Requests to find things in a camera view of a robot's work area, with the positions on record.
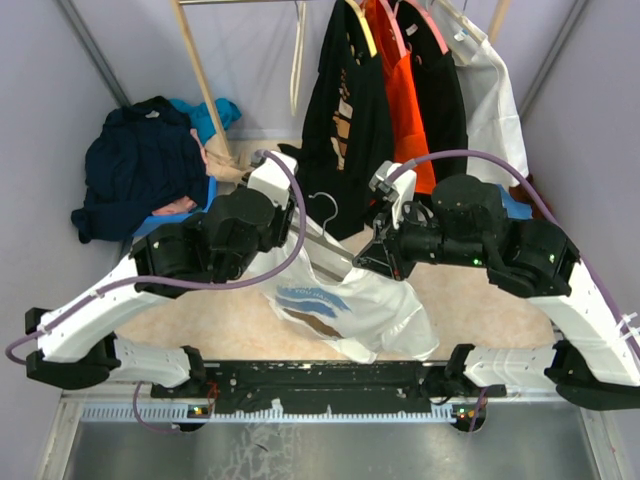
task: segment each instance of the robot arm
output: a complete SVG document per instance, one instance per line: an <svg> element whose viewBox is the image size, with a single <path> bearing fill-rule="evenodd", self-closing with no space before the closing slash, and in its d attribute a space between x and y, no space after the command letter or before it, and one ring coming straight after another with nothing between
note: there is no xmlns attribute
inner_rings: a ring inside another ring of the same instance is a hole
<svg viewBox="0 0 640 480"><path fill-rule="evenodd" d="M279 156L289 170L296 162ZM207 213L181 224L159 227L139 240L131 253L96 285L67 305L46 312L32 309L26 333L42 330L37 351L27 357L27 376L65 389L96 385L107 379L149 381L167 388L204 382L199 352L191 347L162 349L138 345L113 332L141 311L185 293L174 286L145 283L148 275L177 280L225 283L238 279L258 252L284 244L294 202L280 167L266 159L248 177L246 187L218 197ZM140 282L102 296L113 282ZM87 295L98 296L49 331L47 326Z"/></svg>
<svg viewBox="0 0 640 480"><path fill-rule="evenodd" d="M537 349L459 345L452 362L463 365L460 373L477 386L555 388L588 408L640 406L640 365L558 226L507 218L498 189L466 175L438 184L429 218L409 201L415 174L390 188L384 179L392 168L383 165L372 181L374 238L356 266L396 280L417 262L485 268L490 283L543 310L566 339Z"/></svg>
<svg viewBox="0 0 640 480"><path fill-rule="evenodd" d="M279 158L295 170L293 159ZM460 385L507 385L555 388L572 403L597 410L640 407L640 365L560 228L508 219L496 187L464 175L438 185L434 217L429 218L411 202L415 173L406 172L389 186L384 179L392 168L397 165L385 164L372 181L378 209L374 238L354 259L355 266L396 280L406 279L417 262L485 268L491 283L541 308L566 337L537 349L458 345L441 378L448 386L424 382L431 396L441 387L456 395L470 391ZM145 283L146 276L224 283L239 278L257 252L281 246L294 210L289 187L287 177L267 159L245 188L217 198L207 214L162 226L138 241L129 256L76 300L53 312L32 309L27 334L46 334L27 357L27 376L65 389L111 379L153 382L164 387L158 390L165 396L200 391L207 371L196 349L137 345L113 331L142 310L185 292ZM127 286L96 293L131 278ZM86 295L97 298L76 312ZM64 323L48 329L69 311Z"/></svg>

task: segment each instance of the printed graphic on shirt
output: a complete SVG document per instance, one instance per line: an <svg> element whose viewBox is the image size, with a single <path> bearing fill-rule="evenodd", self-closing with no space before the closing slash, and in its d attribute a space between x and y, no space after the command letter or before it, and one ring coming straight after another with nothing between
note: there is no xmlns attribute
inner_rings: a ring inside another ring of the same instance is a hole
<svg viewBox="0 0 640 480"><path fill-rule="evenodd" d="M349 89L347 88L347 72L343 68L340 75L340 101L338 111L333 113L333 123L336 127L335 133L331 137L333 151L338 156L338 170L344 170L344 157L347 156L347 143L349 142L349 129L351 128L351 118L353 107L348 103Z"/></svg>
<svg viewBox="0 0 640 480"><path fill-rule="evenodd" d="M337 311L350 312L340 297L319 287L283 287L276 289L276 303L298 312L337 318Z"/></svg>

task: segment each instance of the blue wave print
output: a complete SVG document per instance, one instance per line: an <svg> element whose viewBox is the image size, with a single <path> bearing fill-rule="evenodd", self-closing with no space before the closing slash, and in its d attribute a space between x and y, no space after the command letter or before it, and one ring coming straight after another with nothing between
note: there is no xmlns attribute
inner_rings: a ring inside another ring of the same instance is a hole
<svg viewBox="0 0 640 480"><path fill-rule="evenodd" d="M350 312L351 309L340 297L318 287L282 287L277 288L278 295L291 300L314 300L329 303L339 310Z"/></svg>
<svg viewBox="0 0 640 480"><path fill-rule="evenodd" d="M288 300L286 298L282 298L276 295L276 303L284 308L290 308L297 312L303 313L316 313L318 315L324 315L329 318L336 318L336 312L333 309L325 305L321 302L314 302L310 300L303 300L301 302L296 302L293 300Z"/></svg>

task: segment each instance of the wooden pole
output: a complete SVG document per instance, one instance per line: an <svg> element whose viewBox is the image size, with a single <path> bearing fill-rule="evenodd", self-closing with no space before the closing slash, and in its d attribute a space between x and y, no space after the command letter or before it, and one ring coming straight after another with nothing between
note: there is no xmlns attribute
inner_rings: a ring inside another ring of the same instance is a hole
<svg viewBox="0 0 640 480"><path fill-rule="evenodd" d="M213 126L216 127L216 134L221 135L222 145L226 150L226 154L228 156L231 156L231 149L229 148L227 135L224 131L224 127L222 126L222 120L220 120L220 115L218 114L216 104L214 103L213 92L211 91L209 82L207 81L207 77L204 74L202 62L200 61L200 56L198 55L198 51L196 50L196 44L193 41L193 35L191 34L191 29L189 28L189 23L184 13L184 7L180 4L180 0L170 0L170 2L171 6L173 7L173 12L176 14L178 25L180 25L182 38L184 39L184 44L187 47L187 52L189 53L189 58L191 59L193 71L195 72L196 78L198 79L200 90L202 90L202 96L204 97L207 109L209 110L209 115L211 115L211 120L213 120Z"/></svg>
<svg viewBox="0 0 640 480"><path fill-rule="evenodd" d="M509 10L510 6L511 6L511 0L498 0L496 9L493 11L493 17L491 18L491 23L489 24L489 42L490 43L494 43L496 41L496 38L498 38L498 33L500 33L500 29L502 28L504 17L507 16L507 10Z"/></svg>

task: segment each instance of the orange shirt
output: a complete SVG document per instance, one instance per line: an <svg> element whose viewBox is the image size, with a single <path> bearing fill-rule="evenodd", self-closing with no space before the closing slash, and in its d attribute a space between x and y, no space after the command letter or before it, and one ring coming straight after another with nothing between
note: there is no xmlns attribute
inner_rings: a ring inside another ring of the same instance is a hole
<svg viewBox="0 0 640 480"><path fill-rule="evenodd" d="M384 83L389 100L395 142L393 159L395 162L405 163L429 153L427 136L422 124L422 117L420 117L420 107L413 85L411 56L400 57L389 17L380 4L380 0L365 0L362 6L382 58ZM431 163L418 165L415 172L418 175L416 192L431 193L436 185Z"/></svg>

